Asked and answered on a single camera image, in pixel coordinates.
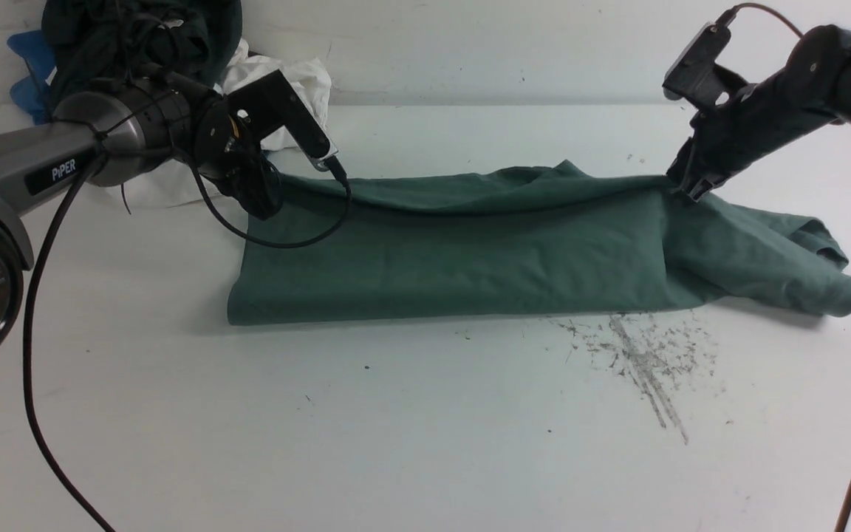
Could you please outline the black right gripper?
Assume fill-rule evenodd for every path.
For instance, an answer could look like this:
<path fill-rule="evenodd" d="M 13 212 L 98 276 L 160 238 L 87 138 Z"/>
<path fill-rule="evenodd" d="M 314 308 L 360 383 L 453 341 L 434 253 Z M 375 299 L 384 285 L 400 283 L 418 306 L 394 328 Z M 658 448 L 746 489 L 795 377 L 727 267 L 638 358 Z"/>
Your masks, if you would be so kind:
<path fill-rule="evenodd" d="M 832 88 L 845 61 L 840 28 L 807 31 L 769 78 L 748 82 L 713 112 L 695 108 L 692 134 L 666 177 L 698 202 L 754 162 L 834 123 Z"/>

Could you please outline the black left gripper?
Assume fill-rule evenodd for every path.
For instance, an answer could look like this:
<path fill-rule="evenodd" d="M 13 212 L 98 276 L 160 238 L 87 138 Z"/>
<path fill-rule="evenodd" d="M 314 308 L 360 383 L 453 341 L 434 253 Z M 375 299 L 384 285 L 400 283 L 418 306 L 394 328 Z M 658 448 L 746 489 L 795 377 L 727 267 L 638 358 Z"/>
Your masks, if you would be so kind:
<path fill-rule="evenodd" d="M 193 162 L 217 191 L 267 221 L 281 209 L 279 185 L 260 142 L 223 100 L 211 100 L 194 125 Z"/>

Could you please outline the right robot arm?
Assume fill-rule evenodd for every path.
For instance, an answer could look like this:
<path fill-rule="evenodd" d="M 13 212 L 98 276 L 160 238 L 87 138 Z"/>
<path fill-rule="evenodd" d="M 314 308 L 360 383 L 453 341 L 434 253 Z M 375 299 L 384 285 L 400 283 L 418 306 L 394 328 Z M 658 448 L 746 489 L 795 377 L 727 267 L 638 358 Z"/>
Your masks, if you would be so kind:
<path fill-rule="evenodd" d="M 851 31 L 814 27 L 780 70 L 756 83 L 717 63 L 730 39 L 726 24 L 703 27 L 663 82 L 669 100 L 696 110 L 692 135 L 666 171 L 693 202 L 811 132 L 851 124 Z"/>

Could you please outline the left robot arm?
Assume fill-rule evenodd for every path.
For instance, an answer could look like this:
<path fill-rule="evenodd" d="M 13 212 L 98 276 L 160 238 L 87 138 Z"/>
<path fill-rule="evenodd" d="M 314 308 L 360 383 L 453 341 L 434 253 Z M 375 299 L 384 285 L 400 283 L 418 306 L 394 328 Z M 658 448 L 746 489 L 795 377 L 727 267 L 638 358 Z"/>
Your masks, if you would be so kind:
<path fill-rule="evenodd" d="M 21 218 L 89 180 L 116 186 L 165 161 L 194 162 L 246 209 L 241 149 L 260 149 L 283 125 L 261 87 L 220 95 L 177 74 L 96 80 L 64 98 L 50 123 L 0 134 L 0 344 L 18 320 L 33 246 Z"/>

